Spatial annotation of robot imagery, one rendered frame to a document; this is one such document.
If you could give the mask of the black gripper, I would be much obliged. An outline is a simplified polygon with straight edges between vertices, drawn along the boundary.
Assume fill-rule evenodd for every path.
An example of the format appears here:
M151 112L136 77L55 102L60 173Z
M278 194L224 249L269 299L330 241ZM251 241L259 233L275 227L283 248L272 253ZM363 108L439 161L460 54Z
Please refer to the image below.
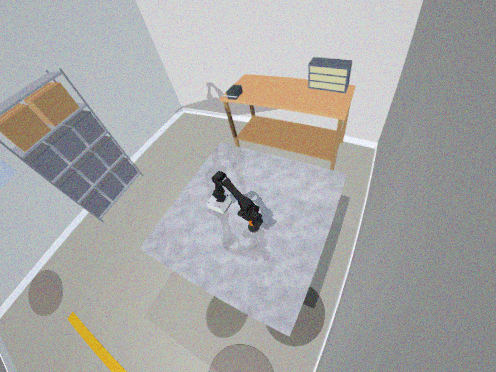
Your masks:
M239 210L238 216L242 217L246 221L248 221L248 220L249 221L253 221L251 224L254 225L254 226L256 226L257 228L259 228L261 226L261 224L263 223L263 219L261 219L259 222L255 222L252 218L250 218L249 216L246 216L244 214L244 211L242 209Z

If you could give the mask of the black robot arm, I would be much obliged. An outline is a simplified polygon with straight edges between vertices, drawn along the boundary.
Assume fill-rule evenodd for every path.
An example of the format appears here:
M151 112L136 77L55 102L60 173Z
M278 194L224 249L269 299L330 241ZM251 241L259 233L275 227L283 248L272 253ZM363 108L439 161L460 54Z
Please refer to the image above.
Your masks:
M226 179L223 181L223 179ZM226 196L224 195L225 190L222 186L226 187L229 192L237 199L238 205L244 211L246 216L252 218L255 222L259 222L262 215L258 213L259 206L255 205L251 199L243 196L238 189L231 183L231 180L227 178L224 172L218 171L211 177L211 180L215 183L215 190L212 196L215 197L217 202L224 202ZM223 182L222 182L223 181Z

